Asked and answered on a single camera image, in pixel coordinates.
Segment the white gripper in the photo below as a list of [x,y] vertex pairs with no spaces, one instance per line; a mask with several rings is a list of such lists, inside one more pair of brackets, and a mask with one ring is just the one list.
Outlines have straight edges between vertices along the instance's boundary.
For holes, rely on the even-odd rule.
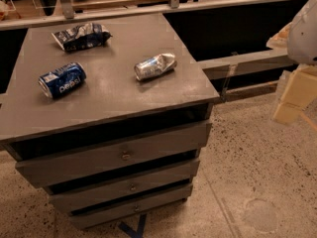
[[280,96],[272,115],[280,124],[294,122],[317,98],[317,0],[308,0],[293,18],[287,53],[292,60],[306,64],[300,64],[293,72],[285,71],[281,77]]

